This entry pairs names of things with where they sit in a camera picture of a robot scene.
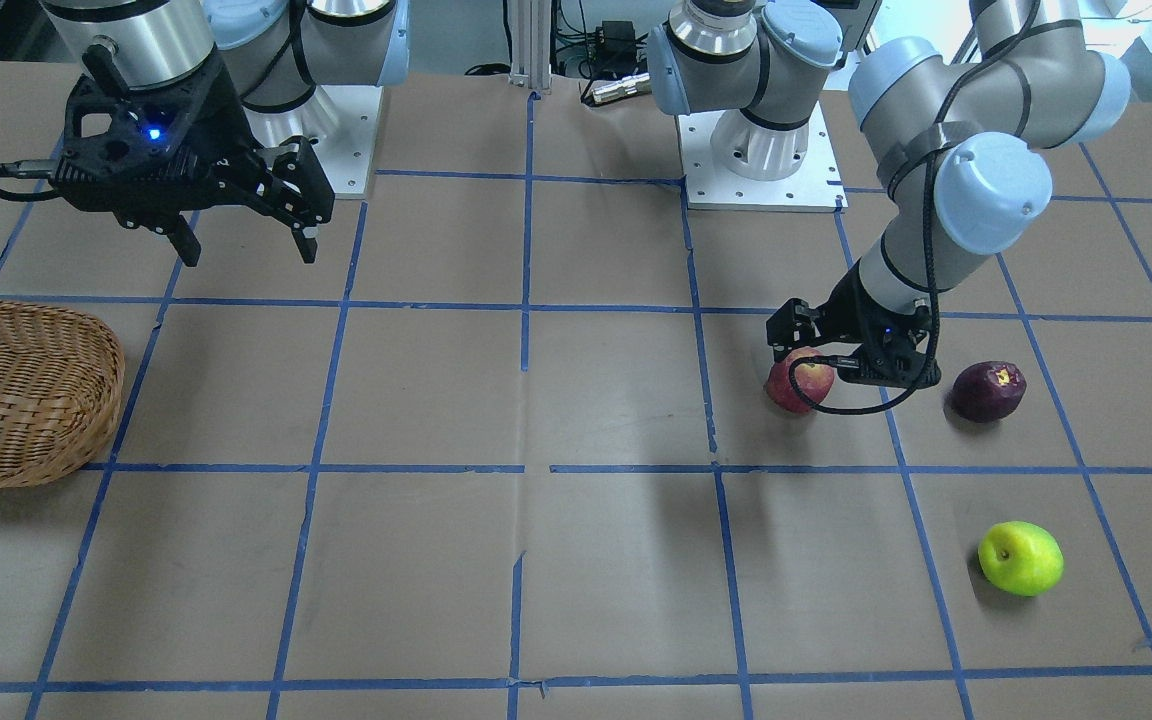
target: cable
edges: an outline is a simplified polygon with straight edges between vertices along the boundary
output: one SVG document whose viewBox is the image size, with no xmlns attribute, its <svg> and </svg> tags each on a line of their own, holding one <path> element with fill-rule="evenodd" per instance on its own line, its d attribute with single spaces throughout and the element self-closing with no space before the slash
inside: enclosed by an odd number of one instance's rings
<svg viewBox="0 0 1152 720">
<path fill-rule="evenodd" d="M 0 179 L 16 177 L 12 169 L 12 165 L 6 162 L 0 162 Z M 60 197 L 58 190 L 44 190 L 40 192 L 14 192 L 10 190 L 3 190 L 0 187 L 0 200 L 12 200 L 12 202 L 40 202 L 40 200 L 54 200 Z"/>
<path fill-rule="evenodd" d="M 503 45 L 509 53 L 509 65 L 513 65 L 513 32 L 509 32 L 509 0 L 500 0 L 500 13 L 502 13 L 503 17 Z"/>
<path fill-rule="evenodd" d="M 1043 0 L 1033 0 L 1029 5 L 1029 14 L 1025 15 L 1025 22 L 1021 24 L 1020 30 L 1016 31 L 1015 36 L 1011 36 L 1007 44 L 995 54 L 991 55 L 982 63 L 975 65 L 969 68 L 968 71 L 961 74 L 954 85 L 950 86 L 950 91 L 945 96 L 945 100 L 941 101 L 941 108 L 937 111 L 935 119 L 932 124 L 938 126 L 945 122 L 945 119 L 950 114 L 950 107 L 957 99 L 958 92 L 963 90 L 969 82 L 973 78 L 980 76 L 980 73 L 993 67 L 998 61 L 1005 59 L 1005 56 L 1011 54 L 1016 46 L 1021 45 L 1029 36 L 1030 29 L 1034 26 L 1034 20 L 1038 18 L 1038 10 L 1041 9 Z M 918 389 L 918 384 L 923 382 L 923 379 L 927 377 L 931 369 L 937 363 L 937 348 L 940 346 L 941 341 L 941 301 L 940 301 L 940 288 L 937 287 L 937 258 L 934 258 L 934 250 L 932 247 L 932 200 L 934 199 L 934 187 L 937 187 L 937 158 L 945 150 L 937 150 L 929 152 L 925 158 L 919 160 L 919 165 L 925 165 L 927 167 L 923 177 L 923 260 L 924 270 L 927 273 L 927 295 L 929 304 L 931 305 L 932 313 L 932 328 L 927 336 L 927 354 L 923 356 L 923 369 L 919 373 L 915 376 L 914 380 L 909 382 L 909 386 L 900 393 L 899 396 L 893 397 L 890 401 L 882 402 L 881 406 L 872 407 L 827 407 L 820 406 L 814 402 L 811 397 L 806 396 L 803 388 L 799 387 L 797 378 L 794 377 L 795 369 L 798 365 L 818 365 L 823 364 L 820 357 L 799 357 L 794 363 L 790 363 L 788 367 L 788 381 L 790 381 L 790 387 L 794 388 L 795 395 L 799 396 L 799 400 L 805 402 L 806 406 L 812 407 L 813 410 L 819 410 L 820 414 L 827 415 L 872 415 L 872 414 L 884 414 L 884 411 L 890 410 L 893 407 L 900 406 L 901 402 L 905 402 L 910 396 L 914 395 L 916 389 Z"/>
<path fill-rule="evenodd" d="M 639 59 L 637 59 L 637 53 L 639 53 L 639 50 L 641 47 L 643 47 L 643 43 L 646 40 L 647 37 L 649 33 L 643 33 L 634 38 L 632 50 L 634 50 L 635 63 L 639 61 Z M 614 53 L 600 60 L 599 65 L 597 65 L 596 67 L 593 63 L 590 63 L 589 82 L 585 83 L 585 90 L 582 90 L 579 94 L 579 100 L 582 101 L 582 104 L 590 105 L 591 103 L 590 94 L 594 90 L 594 79 L 598 79 L 599 73 L 602 73 L 604 69 L 607 69 L 607 65 L 611 63 L 612 60 L 617 59 L 621 55 L 624 55 L 627 51 L 630 50 L 631 47 L 628 46 L 621 47 L 621 50 L 614 51 Z"/>
</svg>

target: red apple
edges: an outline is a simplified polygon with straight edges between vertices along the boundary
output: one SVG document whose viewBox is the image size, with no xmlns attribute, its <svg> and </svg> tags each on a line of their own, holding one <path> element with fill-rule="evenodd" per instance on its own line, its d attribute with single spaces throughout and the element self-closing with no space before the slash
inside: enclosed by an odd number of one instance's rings
<svg viewBox="0 0 1152 720">
<path fill-rule="evenodd" d="M 955 414 L 973 423 L 992 423 L 1014 414 L 1025 395 L 1025 377 L 1011 363 L 977 363 L 963 370 L 950 389 Z"/>
<path fill-rule="evenodd" d="M 820 353 L 813 347 L 799 347 L 797 350 L 791 351 L 786 359 L 781 359 L 780 363 L 772 365 L 772 373 L 767 378 L 767 382 L 763 385 L 763 388 L 767 392 L 768 397 L 772 397 L 778 406 L 790 411 L 790 414 L 806 415 L 812 411 L 812 407 L 799 397 L 799 394 L 794 392 L 794 386 L 790 385 L 790 365 L 794 364 L 799 357 L 819 357 Z M 798 365 L 794 372 L 794 379 L 799 384 L 799 389 L 803 391 L 803 395 L 812 399 L 813 402 L 824 402 L 824 396 L 829 395 L 829 388 L 833 387 L 833 367 L 826 364 L 819 365 Z"/>
</svg>

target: grid line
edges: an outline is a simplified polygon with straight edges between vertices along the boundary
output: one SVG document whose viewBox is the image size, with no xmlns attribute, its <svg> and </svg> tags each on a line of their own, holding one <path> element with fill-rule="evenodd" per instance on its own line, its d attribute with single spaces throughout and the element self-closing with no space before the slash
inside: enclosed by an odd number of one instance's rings
<svg viewBox="0 0 1152 720">
<path fill-rule="evenodd" d="M 887 388 L 878 388 L 878 396 L 882 402 L 890 400 Z M 927 577 L 932 582 L 932 596 L 935 598 L 935 611 L 941 619 L 941 628 L 945 632 L 945 646 L 950 655 L 952 679 L 958 691 L 958 702 L 963 705 L 963 717 L 965 720 L 975 720 L 972 711 L 972 696 L 968 692 L 967 675 L 963 673 L 963 657 L 958 654 L 958 642 L 954 634 L 954 621 L 950 619 L 950 606 L 945 600 L 945 588 L 941 584 L 941 574 L 937 570 L 937 556 L 932 555 L 932 539 L 927 533 L 927 524 L 923 520 L 923 509 L 918 502 L 918 491 L 914 488 L 914 476 L 910 475 L 909 465 L 905 463 L 905 448 L 901 446 L 900 429 L 896 427 L 896 414 L 888 409 L 884 411 L 887 418 L 887 432 L 890 433 L 892 449 L 896 453 L 896 462 L 900 465 L 901 484 L 905 488 L 905 501 L 909 502 L 910 515 L 914 516 L 914 529 L 918 533 L 918 544 L 923 551 L 923 562 L 927 566 Z"/>
<path fill-rule="evenodd" d="M 691 222 L 687 219 L 687 185 L 679 185 L 679 211 L 682 243 L 687 250 L 687 288 L 691 295 L 691 323 L 696 333 L 696 361 L 699 363 L 700 399 L 705 407 L 705 434 L 708 439 L 710 465 L 714 477 L 714 498 L 718 505 L 718 529 L 723 544 L 723 574 L 727 577 L 727 605 L 732 612 L 732 644 L 736 655 L 736 679 L 740 684 L 741 715 L 755 720 L 755 694 L 749 685 L 749 657 L 745 651 L 745 623 L 741 617 L 740 583 L 736 575 L 736 551 L 732 544 L 732 515 L 727 511 L 727 487 L 722 470 L 718 469 L 718 427 L 714 423 L 713 388 L 708 382 L 708 355 L 705 351 L 705 323 L 700 304 L 700 281 L 696 274 L 696 245 L 691 237 Z"/>
<path fill-rule="evenodd" d="M 367 225 L 367 204 L 364 202 L 358 209 L 357 227 L 353 236 L 353 250 L 349 252 L 349 270 L 346 273 L 344 290 L 340 295 L 338 326 L 332 342 L 332 359 L 328 363 L 328 374 L 323 388 L 323 410 L 319 414 L 319 429 L 314 437 L 314 454 L 310 460 L 310 473 L 305 484 L 305 518 L 301 521 L 300 539 L 296 543 L 296 559 L 291 564 L 291 583 L 287 592 L 287 609 L 283 614 L 283 629 L 279 634 L 278 655 L 274 661 L 274 677 L 270 688 L 270 704 L 266 706 L 265 717 L 275 720 L 278 717 L 278 705 L 282 697 L 282 684 L 287 674 L 287 657 L 291 651 L 291 630 L 296 624 L 296 607 L 300 600 L 301 581 L 305 577 L 305 556 L 310 544 L 310 530 L 314 523 L 314 500 L 317 499 L 317 486 L 319 486 L 319 473 L 323 464 L 323 446 L 328 435 L 328 424 L 332 420 L 332 401 L 335 395 L 335 379 L 340 366 L 340 351 L 344 346 L 346 325 L 349 320 L 349 296 L 353 295 L 353 283 L 358 274 L 358 255 L 362 251 L 362 236 Z"/>
<path fill-rule="evenodd" d="M 191 220 L 189 220 L 191 227 L 194 223 L 197 223 L 197 220 L 198 213 L 196 211 Z M 176 260 L 173 265 L 172 275 L 168 278 L 168 283 L 162 291 L 162 302 L 159 305 L 159 311 L 157 311 L 154 327 L 150 331 L 150 338 L 145 344 L 145 354 L 141 357 L 141 365 L 136 370 L 136 379 L 132 381 L 131 391 L 128 392 L 127 406 L 123 409 L 122 419 L 119 420 L 113 446 L 109 447 L 109 462 L 101 472 L 100 486 L 96 490 L 92 509 L 90 515 L 88 515 L 88 524 L 83 529 L 82 541 L 79 541 L 78 546 L 78 559 L 74 562 L 74 569 L 69 574 L 69 582 L 65 585 L 65 597 L 61 598 L 60 611 L 56 612 L 56 621 L 52 626 L 51 637 L 47 641 L 47 650 L 41 657 L 41 666 L 38 667 L 38 679 L 31 694 L 29 694 L 29 705 L 24 714 L 26 720 L 36 720 L 38 717 L 38 706 L 41 705 L 41 694 L 44 694 L 44 688 L 47 680 L 50 680 L 52 664 L 56 660 L 56 653 L 60 650 L 60 638 L 65 634 L 65 626 L 68 624 L 69 611 L 73 609 L 74 597 L 78 593 L 78 583 L 82 579 L 83 569 L 88 564 L 88 552 L 91 551 L 92 539 L 96 537 L 96 524 L 100 521 L 101 508 L 104 507 L 106 495 L 109 493 L 109 483 L 113 480 L 114 468 L 118 465 L 118 454 L 123 448 L 123 441 L 127 438 L 127 430 L 131 425 L 137 400 L 141 400 L 141 388 L 145 384 L 145 374 L 150 369 L 150 361 L 154 357 L 154 348 L 157 347 L 157 342 L 159 342 L 159 333 L 162 331 L 166 313 L 170 309 L 168 297 L 175 290 L 182 266 L 180 260 Z"/>
<path fill-rule="evenodd" d="M 104 305 L 157 305 L 161 297 L 120 295 L 29 295 L 29 293 L 0 293 L 0 300 L 24 302 L 90 302 Z M 172 305 L 237 305 L 237 306 L 338 306 L 334 300 L 280 300 L 279 297 L 173 297 Z M 486 310 L 517 313 L 524 305 L 516 302 L 456 302 L 422 300 L 351 300 L 349 306 L 376 310 Z M 529 304 L 531 313 L 639 313 L 690 314 L 696 306 L 687 305 L 621 305 L 621 304 Z M 773 314 L 775 306 L 699 306 L 700 314 Z M 945 310 L 942 318 L 968 320 L 1018 320 L 1016 313 L 986 313 L 977 310 Z M 1029 314 L 1032 320 L 1045 323 L 1115 323 L 1152 324 L 1152 314 Z"/>
<path fill-rule="evenodd" d="M 1150 665 L 1052 665 L 1033 667 L 977 667 L 963 669 L 970 682 L 1015 679 L 1152 679 Z M 954 670 L 805 670 L 751 673 L 750 685 L 864 684 L 952 682 Z M 681 685 L 738 685 L 736 674 L 704 675 L 558 675 L 535 682 L 515 679 L 296 679 L 285 680 L 283 691 L 494 691 L 509 687 L 626 688 Z M 238 694 L 267 692 L 273 680 L 51 680 L 44 694 Z M 37 683 L 0 682 L 0 694 L 26 694 Z"/>
<path fill-rule="evenodd" d="M 52 146 L 50 156 L 51 159 L 56 159 L 60 156 L 60 146 L 63 145 L 63 143 L 65 143 L 65 136 L 61 135 L 60 137 L 56 138 L 55 145 Z M 36 194 L 40 192 L 46 183 L 47 181 L 45 181 L 45 179 L 40 179 L 40 181 L 33 183 L 33 192 Z M 3 272 L 3 265 L 8 263 L 8 256 L 12 255 L 12 250 L 14 249 L 15 243 L 17 243 L 20 234 L 24 230 L 24 223 L 28 222 L 29 214 L 33 213 L 33 206 L 35 206 L 35 200 L 30 200 L 26 202 L 26 204 L 24 204 L 24 207 L 20 210 L 20 218 L 17 219 L 17 223 L 15 223 L 15 227 L 12 228 L 12 233 L 8 236 L 8 241 L 6 241 L 6 245 L 3 245 L 3 251 L 0 253 L 0 273 Z M 197 223 L 197 220 L 198 220 L 198 213 L 196 210 L 194 218 L 191 219 L 191 223 Z"/>
<path fill-rule="evenodd" d="M 518 369 L 524 373 L 531 361 L 531 223 L 536 187 L 536 100 L 540 100 L 539 92 L 532 91 L 526 94 L 526 174 L 524 197 L 522 197 L 522 329 L 518 342 Z"/>
<path fill-rule="evenodd" d="M 1140 262 L 1140 268 L 1144 268 L 1144 274 L 1149 278 L 1149 283 L 1152 286 L 1152 268 L 1149 266 L 1149 260 L 1144 256 L 1144 251 L 1140 250 L 1140 243 L 1137 242 L 1135 233 L 1132 233 L 1132 227 L 1128 225 L 1128 219 L 1123 215 L 1123 209 L 1121 209 L 1115 200 L 1114 194 L 1111 192 L 1111 187 L 1105 182 L 1105 176 L 1101 174 L 1101 169 L 1097 167 L 1096 160 L 1092 159 L 1091 152 L 1087 151 L 1087 145 L 1079 143 L 1079 149 L 1083 150 L 1084 158 L 1087 159 L 1087 164 L 1092 167 L 1092 173 L 1096 174 L 1096 182 L 1101 183 L 1101 190 L 1105 191 L 1105 197 L 1111 202 L 1111 209 L 1114 209 L 1114 214 L 1119 219 L 1119 223 L 1123 225 L 1123 233 L 1128 236 L 1128 242 L 1132 243 L 1132 251 L 1137 256 L 1137 260 Z"/>
<path fill-rule="evenodd" d="M 1111 554 L 1114 556 L 1114 564 L 1117 567 L 1126 592 L 1128 592 L 1128 597 L 1130 598 L 1130 601 L 1132 601 L 1135 615 L 1137 615 L 1137 620 L 1140 623 L 1140 629 L 1144 632 L 1144 639 L 1146 639 L 1146 644 L 1149 644 L 1149 652 L 1152 653 L 1152 626 L 1149 624 L 1144 605 L 1140 602 L 1137 589 L 1135 589 L 1132 575 L 1128 571 L 1128 566 L 1126 566 L 1123 552 L 1121 552 L 1119 547 L 1117 539 L 1114 535 L 1114 528 L 1111 526 L 1111 518 L 1108 518 L 1108 515 L 1105 511 L 1105 506 L 1101 503 L 1100 493 L 1097 492 L 1092 473 L 1087 470 L 1087 462 L 1085 462 L 1083 457 L 1083 450 L 1079 447 L 1078 437 L 1074 433 L 1074 425 L 1070 422 L 1069 414 L 1064 410 L 1064 402 L 1061 401 L 1060 392 L 1056 389 L 1055 378 L 1052 377 L 1046 356 L 1043 355 L 1043 348 L 1038 342 L 1038 334 L 1034 332 L 1033 324 L 1029 320 L 1029 316 L 1025 314 L 1024 302 L 1021 301 L 1020 290 L 1016 288 L 1016 283 L 1011 280 L 1011 272 L 1007 268 L 1007 263 L 1002 259 L 1001 255 L 996 258 L 998 267 L 1002 271 L 1002 276 L 1007 282 L 1007 291 L 1011 294 L 1011 302 L 1015 302 L 1016 311 L 1020 313 L 1020 321 L 1021 324 L 1024 324 L 1025 334 L 1029 336 L 1029 343 L 1033 347 L 1034 357 L 1038 361 L 1038 367 L 1043 372 L 1043 381 L 1047 384 L 1047 389 L 1051 392 L 1053 406 L 1056 408 L 1056 416 L 1059 416 L 1061 420 L 1061 427 L 1064 429 L 1064 437 L 1068 438 L 1070 450 L 1074 452 L 1074 461 L 1078 464 L 1079 470 L 1082 470 L 1083 484 L 1084 487 L 1087 488 L 1087 498 L 1092 501 L 1096 517 L 1100 521 L 1105 539 L 1108 543 L 1108 546 L 1111 546 Z"/>
<path fill-rule="evenodd" d="M 508 694 L 506 700 L 506 719 L 518 720 L 518 685 L 522 684 L 522 559 L 526 552 L 518 555 L 518 560 L 513 564 L 511 588 L 509 588 L 509 677 Z"/>
</svg>

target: silver cylinder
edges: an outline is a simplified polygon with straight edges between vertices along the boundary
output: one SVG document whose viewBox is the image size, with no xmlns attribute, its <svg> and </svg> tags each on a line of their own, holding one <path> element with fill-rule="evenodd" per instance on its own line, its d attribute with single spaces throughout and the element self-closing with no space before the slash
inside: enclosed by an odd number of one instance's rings
<svg viewBox="0 0 1152 720">
<path fill-rule="evenodd" d="M 714 158 L 737 176 L 755 181 L 778 181 L 791 176 L 803 165 L 810 127 L 774 131 L 756 126 L 740 109 L 728 109 L 718 119 L 708 145 Z"/>
<path fill-rule="evenodd" d="M 310 8 L 334 18 L 361 18 L 380 10 L 394 0 L 310 0 Z"/>
<path fill-rule="evenodd" d="M 980 10 L 979 17 L 975 20 L 980 53 L 988 54 L 991 47 L 1005 44 L 1007 38 L 1020 32 L 1025 24 L 1030 5 L 1032 0 L 996 0 Z M 1039 0 L 1033 26 L 1046 26 L 1070 18 L 1079 18 L 1078 0 Z"/>
<path fill-rule="evenodd" d="M 669 10 L 669 28 L 679 41 L 705 55 L 744 53 L 758 37 L 758 22 L 752 13 L 721 18 L 696 8 L 689 0 Z"/>
<path fill-rule="evenodd" d="M 187 76 L 215 46 L 198 0 L 146 3 L 151 9 L 124 17 L 134 12 L 129 5 L 132 3 L 63 0 L 41 6 L 65 46 L 76 58 L 81 58 L 96 38 L 109 38 L 114 46 L 114 67 L 132 90 L 166 85 Z"/>
<path fill-rule="evenodd" d="M 256 141 L 265 147 L 282 145 L 294 136 L 324 141 L 333 137 L 342 124 L 340 109 L 323 88 L 316 88 L 314 94 L 300 108 L 285 113 L 256 113 L 248 109 L 247 122 L 251 124 Z"/>
</svg>

